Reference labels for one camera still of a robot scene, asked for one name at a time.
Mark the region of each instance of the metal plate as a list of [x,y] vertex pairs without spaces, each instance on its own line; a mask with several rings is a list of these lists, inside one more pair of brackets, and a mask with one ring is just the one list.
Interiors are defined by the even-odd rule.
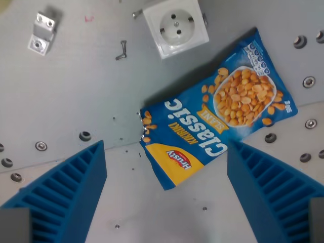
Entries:
[[[324,103],[303,106],[294,118],[263,128],[245,142],[324,184],[324,159],[318,157],[324,149],[323,109]],[[312,130],[305,128],[309,118],[318,122]],[[268,133],[277,135],[274,143],[264,141]],[[301,163],[303,153],[310,153],[312,159]],[[106,151],[108,177],[86,242],[256,243],[226,175],[226,156],[215,159],[178,187],[163,191],[138,143]],[[21,183],[10,179],[12,171],[1,173],[0,184],[5,186],[0,188],[0,205],[55,165],[13,171],[23,177]]]
[[[143,16],[134,20],[131,14],[146,2],[15,0],[1,13],[0,158],[10,158],[17,169],[65,158],[100,139],[106,148],[137,142],[142,127],[136,112],[209,76],[222,50],[253,26],[297,105],[323,99],[324,49],[315,41],[323,29],[320,0],[201,0],[210,42],[164,61]],[[27,44],[37,12],[48,5],[63,19],[42,57]],[[301,34],[308,44],[296,50],[293,41]],[[122,39],[128,58],[116,62]],[[302,80],[310,75],[317,82],[306,90]],[[80,141],[81,131],[93,139]],[[48,150],[37,151],[37,141]]]

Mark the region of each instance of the hole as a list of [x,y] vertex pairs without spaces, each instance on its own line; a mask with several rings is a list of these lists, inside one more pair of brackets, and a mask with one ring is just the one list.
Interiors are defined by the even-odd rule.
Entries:
[[4,167],[6,167],[6,168],[10,168],[10,167],[12,167],[13,162],[12,162],[11,159],[3,158],[3,159],[1,160],[1,164],[2,164]]
[[300,162],[306,163],[306,162],[309,162],[311,158],[312,157],[309,153],[304,153],[300,156],[299,160],[300,160]]
[[265,136],[264,141],[267,143],[273,143],[277,139],[277,135],[274,133],[269,133]]
[[317,41],[317,43],[320,43],[320,44],[324,43],[324,30],[321,30],[317,33],[316,41]]
[[296,49],[302,49],[307,44],[307,38],[303,35],[299,35],[294,41],[294,47]]
[[312,76],[306,77],[303,80],[303,86],[304,88],[310,88],[315,84],[315,78]]
[[41,142],[41,141],[37,142],[37,143],[35,144],[35,147],[36,147],[36,149],[37,149],[38,151],[45,151],[45,150],[47,150],[47,145],[46,145],[46,143]]
[[80,133],[79,138],[84,142],[88,142],[91,140],[91,134],[87,131],[83,131]]
[[18,173],[12,173],[10,178],[15,182],[21,182],[22,181],[22,177]]
[[315,119],[308,119],[307,122],[305,123],[305,127],[307,129],[313,129],[317,125],[317,121]]
[[324,150],[321,150],[321,151],[318,153],[318,157],[319,157],[319,158],[324,158]]

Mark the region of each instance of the white power outlet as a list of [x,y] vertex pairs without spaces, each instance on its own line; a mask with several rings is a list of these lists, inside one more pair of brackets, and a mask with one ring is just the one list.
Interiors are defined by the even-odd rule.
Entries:
[[162,59],[209,41],[198,0],[164,0],[143,9]]

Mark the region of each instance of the yellow label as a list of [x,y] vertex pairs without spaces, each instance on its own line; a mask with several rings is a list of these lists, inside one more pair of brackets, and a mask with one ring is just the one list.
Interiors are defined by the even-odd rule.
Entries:
[[159,143],[145,147],[176,186],[204,167],[195,156],[182,148]]
[[206,106],[204,106],[201,111],[198,111],[197,114],[201,119],[207,122],[208,125],[212,126],[219,134],[222,134],[224,130],[229,129],[228,126],[210,110],[208,110]]

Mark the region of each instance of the blue snack bag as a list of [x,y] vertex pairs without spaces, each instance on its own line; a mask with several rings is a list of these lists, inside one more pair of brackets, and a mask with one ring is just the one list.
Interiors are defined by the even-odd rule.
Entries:
[[241,41],[214,75],[141,110],[140,141],[164,190],[189,178],[256,130],[298,110],[259,32]]

